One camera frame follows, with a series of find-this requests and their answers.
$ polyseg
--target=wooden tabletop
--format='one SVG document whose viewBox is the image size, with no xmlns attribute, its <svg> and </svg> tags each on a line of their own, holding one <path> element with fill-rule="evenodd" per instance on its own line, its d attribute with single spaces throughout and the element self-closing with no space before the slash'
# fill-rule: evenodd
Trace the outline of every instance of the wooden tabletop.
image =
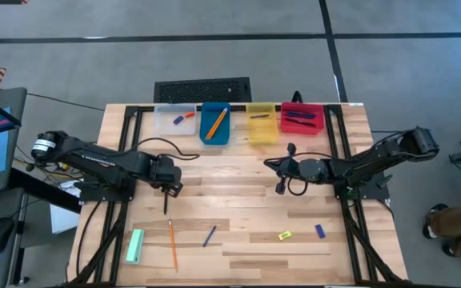
<svg viewBox="0 0 461 288">
<path fill-rule="evenodd" d="M 98 145 L 117 149 L 125 107 L 123 104 L 106 106 Z M 372 137 L 364 106 L 342 104 L 342 107 L 352 154 L 368 149 Z M 287 191 L 281 196 L 275 193 L 275 184 L 279 181 L 275 172 L 263 165 L 265 158 L 285 156 L 288 142 L 297 146 L 297 152 L 330 154 L 327 131 L 317 136 L 280 134 L 274 146 L 251 146 L 244 112 L 231 113 L 230 128 L 230 141 L 226 147 L 204 146 L 198 134 L 162 136 L 178 145 L 184 153 L 200 153 L 202 157 L 189 162 L 175 160 L 175 165 L 182 169 L 184 189 L 177 198 L 170 198 L 166 216 L 163 215 L 162 194 L 138 182 L 127 213 L 117 285 L 353 283 L 343 216 L 333 187 L 309 185 L 301 197 Z M 334 128 L 339 144 L 336 121 Z M 144 113 L 140 139 L 157 136 L 153 113 Z M 174 153 L 171 146 L 157 141 L 146 142 L 138 149 L 150 154 Z M 293 181 L 292 186 L 295 191 L 303 188 L 301 182 Z M 406 278 L 391 214 L 373 200 L 363 201 L 363 205 L 371 244 L 399 277 Z M 75 276 L 81 231 L 93 208 L 94 203 L 82 208 L 70 255 L 69 279 Z M 81 267 L 88 263 L 99 246 L 105 213 L 106 203 L 103 203 L 87 228 Z M 174 269 L 170 249 L 169 218 L 174 226 L 178 272 Z M 323 227 L 326 238 L 320 239 L 316 234 L 317 224 Z M 203 248 L 213 226 L 217 229 L 209 245 Z M 139 264 L 130 265 L 125 263 L 125 257 L 131 231 L 135 228 L 144 229 L 145 238 Z M 293 236 L 279 241 L 278 234 L 286 230 L 290 230 Z M 363 250 L 359 244 L 357 247 L 363 278 L 367 278 Z M 113 247 L 106 255 L 103 280 L 109 278 L 112 251 Z"/>
</svg>

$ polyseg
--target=orange pencil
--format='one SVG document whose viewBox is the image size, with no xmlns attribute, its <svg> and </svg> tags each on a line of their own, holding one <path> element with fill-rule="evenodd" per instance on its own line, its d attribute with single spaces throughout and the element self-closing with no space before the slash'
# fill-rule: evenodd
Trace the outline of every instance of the orange pencil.
<svg viewBox="0 0 461 288">
<path fill-rule="evenodd" d="M 222 122 L 223 118 L 225 117 L 225 114 L 227 113 L 227 108 L 225 108 L 222 113 L 220 114 L 220 116 L 218 116 L 218 119 L 216 119 L 216 122 L 214 123 L 214 125 L 211 127 L 211 130 L 209 130 L 209 133 L 206 135 L 206 140 L 210 140 L 211 138 L 213 138 L 213 135 L 214 135 L 214 132 L 216 132 L 216 130 L 218 129 L 218 127 L 220 126 L 220 123 Z"/>
<path fill-rule="evenodd" d="M 170 219 L 168 219 L 168 226 L 170 227 L 170 244 L 172 245 L 172 255 L 174 255 L 174 268 L 175 268 L 175 272 L 177 272 L 178 266 L 177 266 L 177 253 L 175 252 L 174 228 L 172 228 L 172 220 Z"/>
</svg>

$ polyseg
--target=gray floor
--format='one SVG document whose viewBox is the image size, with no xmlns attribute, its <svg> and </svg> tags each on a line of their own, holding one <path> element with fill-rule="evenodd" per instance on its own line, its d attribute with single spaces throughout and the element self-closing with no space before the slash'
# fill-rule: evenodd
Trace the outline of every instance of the gray floor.
<svg viewBox="0 0 461 288">
<path fill-rule="evenodd" d="M 335 33 L 461 32 L 461 0 L 327 0 Z M 322 33 L 310 0 L 32 0 L 0 6 L 0 38 Z M 461 172 L 447 155 L 461 139 L 461 38 L 337 40 L 350 102 L 364 102 L 372 130 L 432 128 L 441 146 L 431 162 L 395 167 L 389 183 L 409 277 L 461 286 L 461 260 L 421 235 L 437 202 L 461 206 Z M 325 40 L 0 44 L 3 88 L 104 107 L 152 102 L 154 82 L 250 77 L 255 101 L 284 101 L 300 90 L 311 102 L 337 102 Z M 36 133 L 65 130 L 97 138 L 102 114 L 29 98 L 21 147 Z M 71 237 L 26 252 L 26 287 L 61 282 Z M 55 254 L 49 262 L 44 255 Z"/>
</svg>

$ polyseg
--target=person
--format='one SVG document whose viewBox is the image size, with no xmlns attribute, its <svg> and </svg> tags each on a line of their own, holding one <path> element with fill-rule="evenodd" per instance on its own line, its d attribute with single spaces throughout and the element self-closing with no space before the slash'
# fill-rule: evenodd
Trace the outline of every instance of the person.
<svg viewBox="0 0 461 288">
<path fill-rule="evenodd" d="M 450 240 L 442 246 L 442 251 L 451 257 L 461 258 L 461 208 L 437 204 L 428 211 L 423 235 L 428 239 Z"/>
</svg>

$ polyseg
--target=shoe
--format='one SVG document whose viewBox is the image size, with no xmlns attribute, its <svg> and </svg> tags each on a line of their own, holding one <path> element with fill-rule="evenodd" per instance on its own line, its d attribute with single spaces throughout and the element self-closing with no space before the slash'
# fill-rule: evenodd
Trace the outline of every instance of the shoe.
<svg viewBox="0 0 461 288">
<path fill-rule="evenodd" d="M 455 252 L 453 252 L 453 250 L 451 249 L 451 247 L 448 244 L 442 245 L 442 252 L 444 252 L 445 255 L 447 255 L 449 257 L 453 257 L 453 258 L 456 257 Z"/>
<path fill-rule="evenodd" d="M 435 235 L 435 233 L 433 233 L 433 231 L 431 230 L 430 224 L 428 223 L 428 220 L 429 220 L 430 215 L 432 215 L 435 212 L 444 210 L 446 208 L 449 208 L 449 206 L 446 205 L 446 204 L 440 203 L 440 204 L 437 204 L 437 205 L 433 206 L 428 211 L 428 213 L 426 214 L 426 223 L 424 223 L 424 225 L 423 225 L 423 236 L 425 238 L 427 238 L 427 239 L 435 239 L 435 238 L 437 238 L 437 235 Z"/>
</svg>

